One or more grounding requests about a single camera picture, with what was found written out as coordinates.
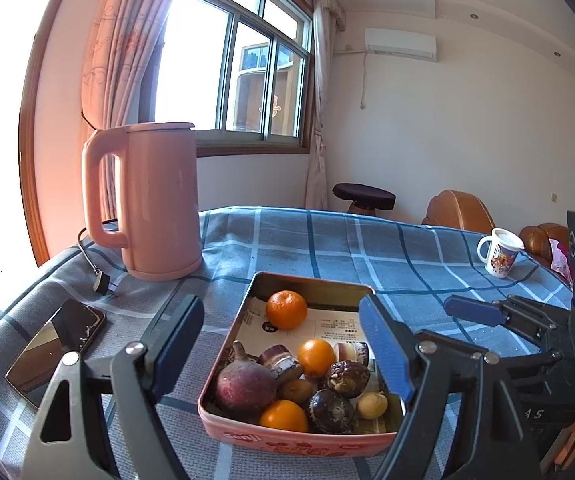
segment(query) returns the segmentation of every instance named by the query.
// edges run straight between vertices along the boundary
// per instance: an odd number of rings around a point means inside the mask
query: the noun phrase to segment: mug handle
[[[487,263],[487,256],[482,257],[481,256],[481,247],[483,246],[483,244],[485,242],[491,242],[492,237],[491,236],[484,236],[483,238],[481,238],[481,240],[479,241],[478,247],[476,248],[476,254],[478,254],[479,259],[486,264]]]
[[[96,130],[83,147],[82,177],[85,226],[90,238],[103,247],[126,248],[127,235],[122,231],[109,232],[103,227],[100,215],[100,162],[105,155],[116,155],[125,162],[128,133],[125,128]]]

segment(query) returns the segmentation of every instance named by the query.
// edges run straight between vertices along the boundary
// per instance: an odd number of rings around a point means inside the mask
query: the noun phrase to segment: stool leg
[[[352,202],[347,210],[348,213],[355,215],[376,216],[376,210],[373,207],[361,207],[356,202]]]

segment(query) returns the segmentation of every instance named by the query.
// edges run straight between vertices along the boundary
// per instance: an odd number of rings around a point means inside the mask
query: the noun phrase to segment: mug
[[[92,240],[122,249],[130,274],[176,280],[203,261],[198,220],[196,133],[191,123],[142,123],[97,130],[83,149],[85,225]],[[118,231],[103,229],[99,164],[116,162]]]
[[[481,247],[485,242],[490,242],[490,248],[487,256],[483,257],[481,256]],[[481,238],[476,252],[485,264],[485,270],[492,276],[505,278],[514,265],[517,255],[524,248],[523,240],[513,232],[496,228],[491,230],[491,236]]]

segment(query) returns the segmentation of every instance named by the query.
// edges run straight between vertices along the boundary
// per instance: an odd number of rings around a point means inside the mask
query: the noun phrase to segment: pink tin box
[[[264,304],[279,290],[298,292],[309,306],[308,318],[289,332],[277,331],[266,324]],[[296,354],[298,346],[313,337],[327,339],[332,344],[341,338],[343,341],[365,341],[359,325],[359,301],[372,293],[372,288],[365,285],[256,273],[198,400],[198,414],[207,434],[236,446],[293,455],[372,456],[389,447],[403,420],[404,407],[398,397],[387,393],[378,373],[373,373],[376,384],[368,385],[368,389],[386,392],[389,408],[376,421],[361,421],[362,431],[370,434],[296,433],[233,420],[219,415],[222,412],[216,407],[210,389],[212,380],[227,364],[235,340],[240,340],[252,356],[260,355],[275,344],[283,344]]]

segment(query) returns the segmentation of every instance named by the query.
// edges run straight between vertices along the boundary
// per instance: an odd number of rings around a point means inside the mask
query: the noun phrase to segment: black stool cushion
[[[352,200],[363,208],[389,211],[394,209],[394,202],[396,202],[396,195],[389,191],[363,184],[336,184],[331,192],[341,200]]]

